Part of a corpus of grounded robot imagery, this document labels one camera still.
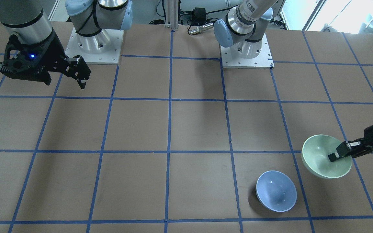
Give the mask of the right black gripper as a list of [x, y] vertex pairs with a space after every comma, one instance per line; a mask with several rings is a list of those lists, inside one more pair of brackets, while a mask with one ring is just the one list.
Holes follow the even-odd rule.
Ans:
[[91, 70], [82, 56], [65, 57], [63, 45], [55, 31], [43, 41], [26, 45], [12, 33], [5, 48], [0, 72], [6, 77], [50, 85], [49, 72], [59, 72], [77, 81], [85, 89]]

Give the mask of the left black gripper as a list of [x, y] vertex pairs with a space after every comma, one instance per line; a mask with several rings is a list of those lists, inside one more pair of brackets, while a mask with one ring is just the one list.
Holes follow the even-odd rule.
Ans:
[[335, 162], [342, 158], [351, 156], [357, 158], [373, 152], [373, 125], [364, 129], [362, 141], [344, 141], [335, 150], [328, 155], [330, 162]]

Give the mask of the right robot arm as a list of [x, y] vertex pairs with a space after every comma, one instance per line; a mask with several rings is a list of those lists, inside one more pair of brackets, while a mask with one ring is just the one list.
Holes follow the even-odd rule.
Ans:
[[[107, 29], [129, 30], [131, 0], [67, 0], [77, 44], [89, 53], [111, 43]], [[37, 0], [0, 0], [0, 23], [9, 32], [0, 72], [8, 78], [50, 85], [50, 72], [62, 73], [86, 86], [91, 70], [84, 57], [68, 57], [42, 5]]]

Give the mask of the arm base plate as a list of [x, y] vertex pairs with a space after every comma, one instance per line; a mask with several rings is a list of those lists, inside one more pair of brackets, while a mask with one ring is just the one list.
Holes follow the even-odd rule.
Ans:
[[258, 42], [243, 41], [231, 47], [220, 46], [224, 68], [273, 69], [275, 67], [266, 34]]
[[103, 29], [93, 37], [83, 37], [75, 31], [73, 28], [65, 49], [68, 57], [80, 55], [87, 64], [119, 64], [124, 30]]

